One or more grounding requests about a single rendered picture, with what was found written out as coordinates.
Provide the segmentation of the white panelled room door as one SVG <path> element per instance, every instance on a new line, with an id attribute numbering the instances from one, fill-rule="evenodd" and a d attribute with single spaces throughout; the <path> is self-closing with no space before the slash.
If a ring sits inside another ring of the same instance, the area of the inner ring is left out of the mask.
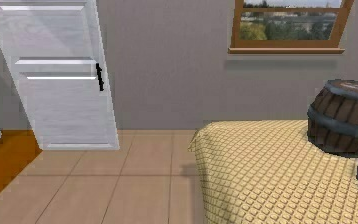
<path id="1" fill-rule="evenodd" d="M 97 0 L 0 0 L 0 49 L 41 149 L 119 148 Z"/>

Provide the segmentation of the brown wooden framed window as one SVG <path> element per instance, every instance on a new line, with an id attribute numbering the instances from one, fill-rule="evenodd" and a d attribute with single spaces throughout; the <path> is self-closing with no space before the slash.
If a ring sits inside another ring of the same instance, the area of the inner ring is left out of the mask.
<path id="1" fill-rule="evenodd" d="M 341 54 L 355 0 L 234 0 L 230 54 Z"/>

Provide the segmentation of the brown barrel shaped pillow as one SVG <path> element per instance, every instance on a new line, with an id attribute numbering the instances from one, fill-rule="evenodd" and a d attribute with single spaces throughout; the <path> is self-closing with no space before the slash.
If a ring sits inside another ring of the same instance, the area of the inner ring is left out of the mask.
<path id="1" fill-rule="evenodd" d="M 328 80 L 307 116 L 312 144 L 327 153 L 358 154 L 358 81 Z"/>

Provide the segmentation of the yellow quilted bed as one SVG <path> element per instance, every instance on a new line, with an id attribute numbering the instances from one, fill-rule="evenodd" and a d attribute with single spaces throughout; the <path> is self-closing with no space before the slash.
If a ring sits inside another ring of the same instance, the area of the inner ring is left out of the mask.
<path id="1" fill-rule="evenodd" d="M 305 120 L 212 122 L 188 150 L 205 224 L 358 224 L 357 160 L 310 143 Z"/>

